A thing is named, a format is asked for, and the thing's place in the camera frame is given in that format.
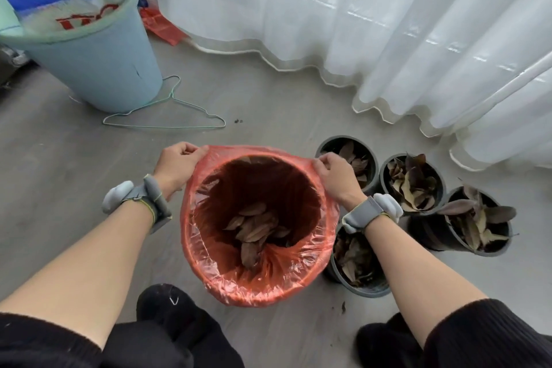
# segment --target plant pot rim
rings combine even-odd
[[[463,189],[462,186],[458,186],[454,189],[452,189],[450,192],[447,193],[447,195],[445,196],[445,202],[443,203],[444,204],[447,204],[449,202],[449,199],[455,194],[457,193],[459,190]],[[482,191],[478,188],[478,191],[482,194],[482,195],[485,195],[487,198],[489,198],[492,202],[494,202],[495,204],[497,204],[497,206],[500,205],[500,203],[494,199],[492,196],[490,196],[489,194],[487,194],[485,191]],[[508,225],[508,236],[510,237],[510,239],[508,239],[506,241],[506,243],[504,244],[504,246],[502,246],[499,250],[495,251],[495,252],[483,252],[481,250],[473,250],[470,246],[468,246],[468,244],[462,240],[460,238],[460,236],[457,234],[456,230],[454,229],[454,227],[452,227],[452,225],[450,223],[448,223],[446,220],[445,220],[445,224],[446,226],[448,227],[448,229],[451,231],[452,235],[454,236],[455,239],[458,240],[458,242],[464,246],[468,251],[472,252],[473,254],[475,255],[479,255],[479,256],[485,256],[487,258],[490,258],[492,256],[499,256],[499,255],[502,255],[503,253],[505,253],[508,249],[508,247],[510,247],[510,244],[512,243],[512,225],[510,224],[510,221],[506,222],[506,224]]]
[[[326,140],[324,140],[323,142],[321,142],[321,144],[318,146],[318,148],[316,149],[316,154],[314,155],[314,157],[318,158],[322,155],[322,147],[324,147],[327,143],[329,143],[330,141],[332,140],[335,140],[337,138],[348,138],[349,140],[352,140],[352,141],[356,141],[357,143],[359,144],[362,144],[362,146],[368,150],[368,153],[370,153],[370,156],[372,157],[372,162],[374,163],[374,177],[372,178],[372,180],[366,184],[366,186],[363,188],[362,192],[366,193],[366,192],[370,192],[375,185],[377,185],[377,182],[379,180],[379,165],[377,163],[377,159],[376,159],[376,155],[374,154],[374,152],[372,151],[371,148],[369,148],[365,142],[359,140],[358,138],[355,138],[355,137],[352,137],[350,135],[333,135],[329,138],[327,138]]]
[[[337,232],[339,232],[341,229],[343,229],[343,226],[341,226],[341,228],[339,228],[337,230]],[[349,284],[347,281],[345,281],[343,276],[341,276],[341,273],[340,273],[339,269],[337,268],[336,260],[333,257],[334,256],[333,253],[334,253],[334,251],[333,251],[333,248],[332,248],[332,254],[331,254],[331,257],[329,259],[329,262],[332,265],[333,271],[336,274],[337,279],[350,292],[352,292],[356,295],[360,295],[361,297],[365,297],[365,298],[379,298],[379,297],[383,297],[383,296],[388,295],[388,294],[391,293],[391,287],[389,286],[389,283],[388,283],[387,288],[385,288],[384,290],[379,291],[379,292],[368,292],[368,291],[363,290],[362,288],[353,287],[351,284]]]
[[[382,189],[385,193],[388,193],[389,195],[393,196],[392,193],[389,192],[389,190],[387,189],[387,186],[385,185],[385,181],[384,181],[384,173],[385,173],[385,169],[387,168],[387,163],[389,163],[390,161],[392,161],[393,159],[395,159],[396,157],[401,157],[401,156],[406,156],[407,153],[397,153],[397,154],[394,154],[393,156],[390,156],[389,158],[387,158],[384,162],[383,162],[383,165],[382,167],[380,168],[380,171],[379,171],[379,183],[381,184],[382,186]],[[437,176],[439,177],[439,181],[441,182],[441,185],[443,186],[443,196],[442,198],[439,200],[438,203],[436,203],[432,209],[430,210],[427,210],[427,211],[415,211],[415,212],[411,212],[411,211],[404,211],[403,210],[403,215],[404,216],[428,216],[430,214],[433,214],[435,211],[437,211],[439,208],[441,208],[441,206],[443,204],[445,204],[444,200],[446,198],[446,186],[445,186],[445,180],[443,179],[443,175],[441,175],[441,173],[438,171],[438,169],[433,166],[430,162],[426,161],[425,162],[430,168],[433,169],[433,171],[437,174]]]

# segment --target wrist device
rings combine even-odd
[[[154,225],[150,234],[155,233],[172,219],[172,212],[170,212],[157,180],[149,174],[143,178],[143,184],[139,186],[134,186],[128,180],[111,188],[101,203],[101,210],[105,214],[111,214],[123,202],[131,200],[143,203],[151,211]]]
[[[346,214],[341,223],[346,232],[353,234],[364,230],[374,218],[382,214],[398,223],[398,219],[403,215],[402,210],[395,198],[388,193],[375,193],[373,197],[369,196],[364,202],[358,204],[354,210]]]

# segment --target ribbed cuff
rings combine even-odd
[[[498,300],[455,311],[431,332],[424,367],[552,366],[552,344]]]
[[[44,320],[0,313],[0,365],[97,367],[101,349],[89,339]]]

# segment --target gray floor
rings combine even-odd
[[[228,127],[215,131],[104,127],[103,113],[75,103],[47,72],[27,73],[0,104],[4,129],[0,298],[99,223],[105,192],[151,171],[164,146],[181,140],[259,144],[312,156],[327,137],[349,134],[369,144],[380,162],[405,150],[425,152],[449,188],[462,178],[500,203],[516,206],[513,224],[520,235],[503,256],[457,252],[438,256],[537,330],[552,334],[552,172],[511,173],[496,166],[469,173],[450,160],[446,148],[450,141],[425,138],[415,117],[390,125],[376,111],[357,115],[350,107],[354,89],[326,86],[314,69],[278,73],[255,54],[210,55],[185,44],[152,43],[162,73],[182,77],[179,94],[224,116]],[[243,122],[234,123],[236,119]],[[209,122],[200,112],[175,104],[141,111],[128,120],[159,125]],[[176,213],[181,201],[182,194],[172,202]],[[356,330],[365,323],[383,322],[397,311],[392,296],[360,298],[321,277],[269,308],[225,307],[191,273],[177,221],[147,239],[122,321],[133,319],[137,295],[144,287],[171,282],[214,315],[247,367],[345,367],[357,366],[352,353]]]

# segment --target person's left hand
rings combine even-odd
[[[185,141],[162,150],[153,177],[166,200],[169,201],[176,191],[182,189],[208,150],[206,145],[197,147]]]

